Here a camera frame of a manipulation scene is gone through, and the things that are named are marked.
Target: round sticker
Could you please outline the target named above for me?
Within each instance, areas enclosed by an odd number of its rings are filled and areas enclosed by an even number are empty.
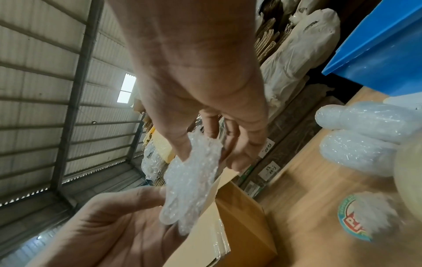
[[[355,195],[350,195],[345,200],[343,200],[340,207],[338,208],[338,219],[346,232],[356,238],[370,242],[371,238],[368,236],[365,229],[358,221],[355,220],[353,206],[355,200]]]

